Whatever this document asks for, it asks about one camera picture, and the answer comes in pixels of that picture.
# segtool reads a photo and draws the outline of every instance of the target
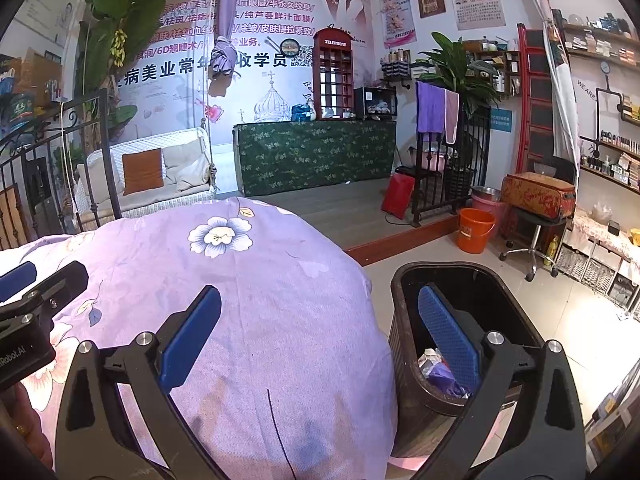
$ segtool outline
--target red bag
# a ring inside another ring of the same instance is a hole
[[[389,181],[389,187],[386,188],[385,199],[380,209],[404,220],[404,212],[409,207],[414,182],[415,179],[412,176],[394,173]]]

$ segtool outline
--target red ladder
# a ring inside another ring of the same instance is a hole
[[[518,42],[522,112],[515,172],[524,173],[534,171],[536,162],[551,165],[554,155],[553,87],[542,30],[527,29],[519,23]],[[509,239],[519,238],[528,244],[533,229],[532,224],[520,222],[515,213],[510,213],[504,235]],[[548,245],[551,234],[547,229],[540,237],[543,248]]]

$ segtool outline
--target red suitcase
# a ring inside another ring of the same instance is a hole
[[[575,211],[575,186],[546,175],[521,173],[502,181],[502,201],[551,221],[568,218]]]

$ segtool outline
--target orange bucket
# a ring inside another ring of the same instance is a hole
[[[480,254],[495,226],[495,216],[487,211],[467,207],[460,210],[458,247],[465,253]]]

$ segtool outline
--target metal basin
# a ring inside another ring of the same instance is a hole
[[[490,200],[491,202],[500,202],[500,190],[493,187],[485,186],[473,186],[471,188],[471,195],[482,198],[483,200]]]

